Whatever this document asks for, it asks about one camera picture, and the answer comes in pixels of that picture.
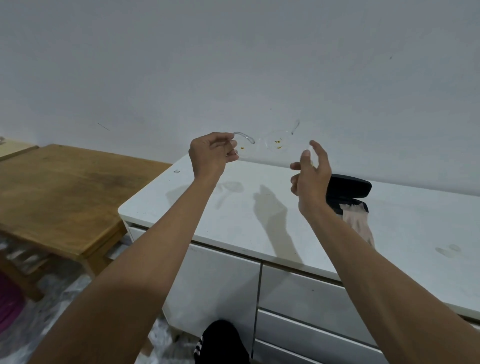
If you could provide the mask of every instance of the brown wooden tabletop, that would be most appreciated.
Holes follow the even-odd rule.
[[[0,233],[82,260],[122,226],[118,207],[170,164],[49,145],[0,162]]]

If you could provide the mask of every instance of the pink cloth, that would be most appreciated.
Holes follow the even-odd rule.
[[[22,291],[0,272],[0,333],[8,328],[25,306]]]

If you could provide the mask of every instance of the beige cloth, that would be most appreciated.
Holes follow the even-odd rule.
[[[375,248],[373,241],[373,234],[367,224],[368,212],[360,205],[342,205],[343,210],[342,219],[355,230],[363,240],[365,240],[372,248]]]

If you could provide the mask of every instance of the person's left arm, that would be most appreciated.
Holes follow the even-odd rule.
[[[238,159],[231,133],[192,141],[191,186],[70,304],[29,363],[134,363],[180,269],[205,205]]]

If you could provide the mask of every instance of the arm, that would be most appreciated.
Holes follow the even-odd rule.
[[[30,364],[135,362],[225,163],[238,159],[232,138],[212,133],[192,141],[191,186],[70,304]]]
[[[372,249],[325,201],[332,171],[311,141],[319,167],[302,153],[292,177],[299,208],[332,261],[371,335],[391,364],[478,363],[480,333]]]

